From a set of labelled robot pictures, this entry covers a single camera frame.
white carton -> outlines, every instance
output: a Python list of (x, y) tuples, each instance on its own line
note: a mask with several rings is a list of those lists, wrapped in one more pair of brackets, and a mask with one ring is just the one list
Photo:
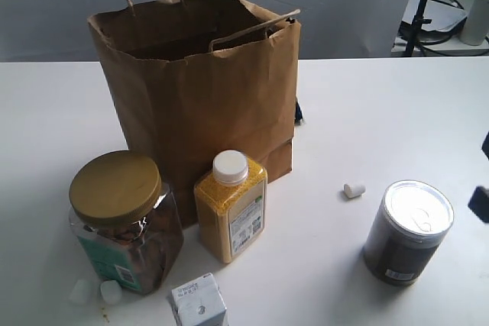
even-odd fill
[(171, 291), (179, 326), (228, 326), (226, 306), (211, 273)]

table surface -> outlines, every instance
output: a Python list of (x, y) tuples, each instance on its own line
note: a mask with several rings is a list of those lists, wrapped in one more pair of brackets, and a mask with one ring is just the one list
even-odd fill
[[(464, 7), (464, 9), (469, 13), (472, 4), (474, 4), (474, 0), (458, 0), (460, 4)], [(489, 48), (487, 42), (484, 41), (482, 44), (478, 46), (467, 45), (461, 42), (458, 38), (458, 35), (455, 35), (450, 40), (438, 44), (431, 45), (428, 48), (433, 49), (435, 51), (440, 51), (442, 53), (453, 54), (456, 56), (470, 56), (479, 53), (483, 53), (485, 50)], [(402, 40), (400, 37), (396, 37), (395, 45), (392, 48), (391, 56), (402, 56), (404, 50), (406, 49), (406, 41)], [(421, 56), (420, 51), (416, 48), (413, 52), (414, 56)], [(436, 54), (428, 52), (428, 56), (437, 56)]]
[[(300, 61), (293, 172), (270, 184), (261, 237), (223, 266), (186, 242), (167, 281), (121, 304), (70, 305), (78, 278), (96, 281), (70, 233), (71, 179), (125, 148), (98, 63), (0, 64), (0, 314), (5, 325), (172, 325), (170, 290), (213, 272), (231, 326), (487, 324), (489, 228), (468, 209), (488, 184), (486, 58)], [(455, 223), (419, 281), (399, 289), (360, 251), (385, 188), (418, 179), (446, 194)], [(345, 201), (345, 182), (364, 182)]]

yellow bottle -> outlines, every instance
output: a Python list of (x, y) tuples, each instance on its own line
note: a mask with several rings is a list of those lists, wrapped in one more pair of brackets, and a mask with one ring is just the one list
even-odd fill
[(195, 186), (200, 237), (223, 263), (230, 263), (264, 228), (267, 171), (243, 153), (225, 150)]

green label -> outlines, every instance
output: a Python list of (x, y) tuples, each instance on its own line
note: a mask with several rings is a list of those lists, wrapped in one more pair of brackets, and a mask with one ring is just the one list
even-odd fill
[(141, 291), (128, 256), (119, 250), (78, 237), (95, 271), (104, 279), (117, 280), (121, 286)]

jar lid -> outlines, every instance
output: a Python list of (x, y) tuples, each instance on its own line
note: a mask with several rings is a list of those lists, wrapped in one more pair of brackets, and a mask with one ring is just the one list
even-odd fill
[(414, 237), (437, 237), (453, 223), (448, 199), (424, 182), (392, 184), (384, 194), (383, 206), (394, 224)]
[(157, 202), (161, 178), (156, 163), (122, 150), (87, 163), (70, 186), (79, 218), (94, 227), (120, 227), (143, 218)]
[(237, 150), (225, 150), (214, 158), (214, 179), (224, 186), (236, 186), (248, 177), (248, 159)]

